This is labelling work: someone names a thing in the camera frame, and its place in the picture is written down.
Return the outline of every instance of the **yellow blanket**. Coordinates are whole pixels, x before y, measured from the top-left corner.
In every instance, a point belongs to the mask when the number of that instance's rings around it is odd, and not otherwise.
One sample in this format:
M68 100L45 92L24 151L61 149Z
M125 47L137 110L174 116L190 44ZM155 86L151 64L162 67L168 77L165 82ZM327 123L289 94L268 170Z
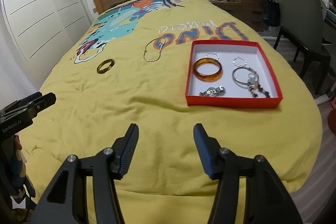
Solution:
M163 35L169 43L161 58L144 61L146 44ZM187 106L192 40L218 38L260 43L283 93L277 109ZM156 59L158 47L158 41L150 44L146 59ZM98 74L97 66L110 58L115 65ZM264 155L291 192L308 177L321 141L320 113L301 79L255 31L207 0L138 0L106 12L63 56L41 92L54 92L57 102L20 134L37 200L68 155L95 155L136 123L140 136L129 172L116 181L129 224L207 222L217 182L203 172L196 123L239 156ZM244 200L241 179L236 223Z

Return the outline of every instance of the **amber bangle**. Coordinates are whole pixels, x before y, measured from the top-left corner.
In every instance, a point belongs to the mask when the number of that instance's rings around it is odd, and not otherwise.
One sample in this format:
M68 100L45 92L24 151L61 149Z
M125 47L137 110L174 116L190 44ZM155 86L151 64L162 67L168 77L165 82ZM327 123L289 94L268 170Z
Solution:
M215 66L217 66L219 68L218 72L216 72L216 73L214 73L212 75L204 75L202 73L199 73L197 71L197 68L200 65L206 64L206 63L214 64ZM219 78L221 78L221 76L223 75L223 69L222 69L221 63L219 63L217 60L215 60L213 58L201 58L201 59L197 60L195 62L195 64L193 65L193 73L201 81L204 81L204 82L215 82Z
M105 65L107 63L110 63L110 65L105 69L101 69L101 67L103 67L103 65ZM113 66L114 66L114 60L113 59L107 59L107 60L103 61L102 63L100 63L100 65L97 68L97 72L99 74L105 73L105 72L109 71Z

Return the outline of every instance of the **bolt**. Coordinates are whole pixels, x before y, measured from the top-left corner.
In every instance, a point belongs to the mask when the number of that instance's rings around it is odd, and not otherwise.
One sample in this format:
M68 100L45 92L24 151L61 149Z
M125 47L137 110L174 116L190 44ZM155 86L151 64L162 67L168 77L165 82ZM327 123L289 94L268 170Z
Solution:
M257 155L257 156L255 156L255 159L256 159L258 162L264 162L264 161L265 161L265 157L262 156L262 155Z
M228 148L226 148L226 147L222 147L222 148L219 150L219 152L220 152L221 154L226 155L226 154L229 154L230 150L229 150Z
M70 161L70 162L73 162L73 161L75 161L77 159L77 157L75 156L75 155L70 155L69 157L68 157L68 161Z
M105 155L111 155L113 153L113 149L112 148L105 148L104 149L104 154Z

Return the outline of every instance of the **white sliding door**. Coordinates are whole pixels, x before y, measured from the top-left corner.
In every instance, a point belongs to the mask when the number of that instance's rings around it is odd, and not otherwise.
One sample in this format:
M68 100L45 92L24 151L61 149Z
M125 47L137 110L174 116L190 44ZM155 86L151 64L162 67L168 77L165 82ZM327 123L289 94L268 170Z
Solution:
M90 27L80 0L3 0L16 48L42 83Z

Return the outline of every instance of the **chair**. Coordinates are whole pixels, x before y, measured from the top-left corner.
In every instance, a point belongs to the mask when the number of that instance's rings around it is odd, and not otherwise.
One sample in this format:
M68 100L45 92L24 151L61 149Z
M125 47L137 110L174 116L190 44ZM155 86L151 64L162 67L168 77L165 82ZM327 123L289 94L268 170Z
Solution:
M323 39L323 16L320 0L282 0L282 26L280 28L274 49L278 47L281 35L288 38L296 47L294 62L303 52L304 63L300 72L303 79L312 61L321 63L321 77L315 94L323 84L330 65L330 54L322 45L327 43Z

